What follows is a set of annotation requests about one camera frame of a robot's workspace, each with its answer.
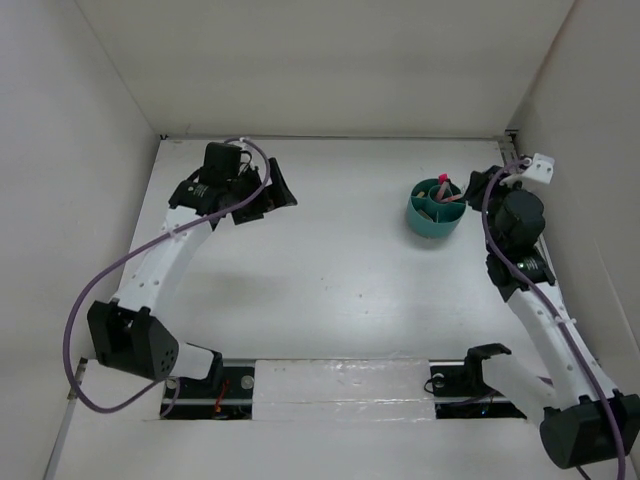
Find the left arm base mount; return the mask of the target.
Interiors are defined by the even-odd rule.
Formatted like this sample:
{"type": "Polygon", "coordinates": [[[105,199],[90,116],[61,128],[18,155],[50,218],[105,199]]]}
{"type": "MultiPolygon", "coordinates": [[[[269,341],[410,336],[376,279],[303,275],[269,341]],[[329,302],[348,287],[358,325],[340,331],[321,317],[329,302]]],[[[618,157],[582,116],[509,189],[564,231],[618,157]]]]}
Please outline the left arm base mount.
{"type": "Polygon", "coordinates": [[[216,387],[198,385],[196,380],[182,378],[179,395],[175,383],[165,385],[160,404],[164,420],[251,420],[255,362],[229,360],[224,363],[222,379],[216,387]]]}

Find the pink red pen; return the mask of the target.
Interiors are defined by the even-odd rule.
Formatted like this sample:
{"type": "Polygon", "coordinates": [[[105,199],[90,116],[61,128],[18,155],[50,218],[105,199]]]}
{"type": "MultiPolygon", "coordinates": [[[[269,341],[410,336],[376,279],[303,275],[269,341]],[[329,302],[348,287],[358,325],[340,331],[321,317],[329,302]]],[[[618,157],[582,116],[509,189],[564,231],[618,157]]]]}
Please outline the pink red pen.
{"type": "Polygon", "coordinates": [[[457,202],[457,201],[464,202],[463,195],[452,195],[450,197],[442,198],[441,200],[439,200],[439,202],[442,203],[442,204],[447,204],[447,203],[452,203],[452,202],[457,202]]]}

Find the pink cap black highlighter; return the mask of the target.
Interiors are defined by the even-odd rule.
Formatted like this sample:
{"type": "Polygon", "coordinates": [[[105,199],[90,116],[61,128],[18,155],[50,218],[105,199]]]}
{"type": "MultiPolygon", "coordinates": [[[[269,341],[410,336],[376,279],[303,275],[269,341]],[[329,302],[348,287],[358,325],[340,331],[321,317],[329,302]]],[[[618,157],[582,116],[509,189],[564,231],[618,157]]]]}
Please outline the pink cap black highlighter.
{"type": "Polygon", "coordinates": [[[442,183],[447,183],[447,184],[448,184],[448,182],[449,182],[449,177],[448,177],[448,175],[447,175],[446,173],[441,174],[441,175],[438,177],[438,181],[439,181],[439,187],[440,187],[440,185],[441,185],[442,183]]]}

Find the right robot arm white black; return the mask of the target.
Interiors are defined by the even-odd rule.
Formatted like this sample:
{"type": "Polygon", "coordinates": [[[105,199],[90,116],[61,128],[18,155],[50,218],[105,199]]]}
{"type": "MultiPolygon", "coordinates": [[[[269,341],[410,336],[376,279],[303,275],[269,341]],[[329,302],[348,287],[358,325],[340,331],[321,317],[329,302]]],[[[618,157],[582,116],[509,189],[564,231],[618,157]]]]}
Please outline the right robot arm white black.
{"type": "Polygon", "coordinates": [[[623,394],[582,340],[574,318],[536,243],[544,205],[522,182],[527,162],[474,171],[464,194],[481,215],[488,276],[529,335],[549,374],[542,380],[500,343],[472,347],[462,381],[473,393],[493,389],[509,399],[539,432],[560,469],[613,460],[624,478],[626,457],[639,434],[639,397],[623,394]]]}

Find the purple pastel pen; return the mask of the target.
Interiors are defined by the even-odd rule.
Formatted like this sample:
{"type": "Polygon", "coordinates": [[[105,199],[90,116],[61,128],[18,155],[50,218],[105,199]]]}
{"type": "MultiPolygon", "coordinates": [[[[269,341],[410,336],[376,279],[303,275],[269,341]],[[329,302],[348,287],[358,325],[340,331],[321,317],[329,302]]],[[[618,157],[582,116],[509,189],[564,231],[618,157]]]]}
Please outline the purple pastel pen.
{"type": "Polygon", "coordinates": [[[446,194],[448,189],[448,184],[447,183],[442,183],[435,195],[435,200],[437,202],[441,202],[444,199],[444,195],[446,194]]]}

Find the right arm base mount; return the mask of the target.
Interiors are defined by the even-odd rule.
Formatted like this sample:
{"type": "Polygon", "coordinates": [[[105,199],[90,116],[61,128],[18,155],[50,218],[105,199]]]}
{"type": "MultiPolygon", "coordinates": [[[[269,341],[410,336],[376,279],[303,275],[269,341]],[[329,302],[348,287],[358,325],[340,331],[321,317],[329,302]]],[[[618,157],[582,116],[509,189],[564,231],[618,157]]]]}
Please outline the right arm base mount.
{"type": "Polygon", "coordinates": [[[423,385],[435,401],[438,420],[525,419],[526,416],[499,391],[484,383],[482,363],[496,355],[510,355],[499,343],[471,347],[463,360],[438,360],[430,364],[423,385]]]}

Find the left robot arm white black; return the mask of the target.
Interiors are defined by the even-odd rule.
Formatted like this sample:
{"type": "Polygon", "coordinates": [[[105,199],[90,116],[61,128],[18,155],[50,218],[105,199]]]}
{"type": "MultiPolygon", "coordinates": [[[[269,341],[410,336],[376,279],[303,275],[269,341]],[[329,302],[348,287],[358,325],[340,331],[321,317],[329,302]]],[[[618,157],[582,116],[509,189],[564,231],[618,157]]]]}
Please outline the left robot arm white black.
{"type": "Polygon", "coordinates": [[[181,319],[170,303],[197,250],[230,215],[235,224],[259,220],[296,205],[277,160],[261,174],[252,163],[260,149],[236,139],[206,146],[202,166],[181,181],[168,200],[161,240],[107,302],[94,302],[88,326],[99,363],[152,381],[188,380],[201,396],[222,387],[222,355],[181,341],[181,319]]]}

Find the blue cap black highlighter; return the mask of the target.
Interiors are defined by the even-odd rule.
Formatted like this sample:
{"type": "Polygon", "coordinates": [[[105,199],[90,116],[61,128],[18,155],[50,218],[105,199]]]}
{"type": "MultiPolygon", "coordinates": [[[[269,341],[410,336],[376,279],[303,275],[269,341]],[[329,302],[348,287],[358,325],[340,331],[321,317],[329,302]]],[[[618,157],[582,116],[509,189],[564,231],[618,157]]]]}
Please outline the blue cap black highlighter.
{"type": "Polygon", "coordinates": [[[448,182],[447,194],[449,196],[455,196],[460,194],[460,189],[451,181],[448,182]]]}

